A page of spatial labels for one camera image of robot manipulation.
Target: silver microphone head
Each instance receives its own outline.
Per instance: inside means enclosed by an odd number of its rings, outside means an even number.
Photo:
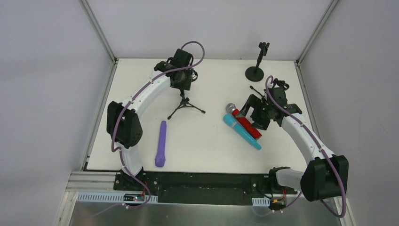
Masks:
[[[228,112],[228,113],[233,113],[233,111],[234,110],[236,110],[237,108],[236,108],[236,105],[234,105],[233,103],[229,103],[227,106],[226,106],[226,111]]]

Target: blue microphone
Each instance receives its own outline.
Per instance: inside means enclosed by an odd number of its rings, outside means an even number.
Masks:
[[[231,114],[226,114],[223,117],[223,121],[233,128],[242,138],[244,138],[250,145],[252,145],[257,150],[260,150],[262,147],[258,144],[246,129],[240,125],[240,123],[232,116]]]

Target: white wall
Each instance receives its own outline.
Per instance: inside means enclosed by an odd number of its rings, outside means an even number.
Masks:
[[[297,59],[330,0],[89,0],[117,57],[166,58],[190,40],[207,58]],[[200,57],[200,49],[191,50]]]
[[[53,225],[111,62],[77,0],[0,1],[0,30],[0,225]]]
[[[342,0],[302,64],[358,225],[398,225],[399,1]]]

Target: purple microphone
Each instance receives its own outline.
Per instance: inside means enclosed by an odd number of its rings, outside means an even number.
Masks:
[[[155,157],[155,166],[163,167],[165,165],[165,143],[166,143],[166,121],[161,122],[160,138],[158,140],[158,151]]]

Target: red microphone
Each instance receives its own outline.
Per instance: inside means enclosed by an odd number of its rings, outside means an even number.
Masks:
[[[247,118],[245,118],[245,117],[236,117],[236,115],[238,114],[239,110],[236,108],[235,104],[229,103],[226,106],[226,111],[228,113],[232,114],[237,119],[237,121],[241,124],[241,126],[244,127],[248,131],[248,133],[251,134],[251,136],[253,138],[255,138],[257,140],[257,139],[259,139],[262,136],[261,133],[257,129],[251,127],[251,123],[248,121]]]

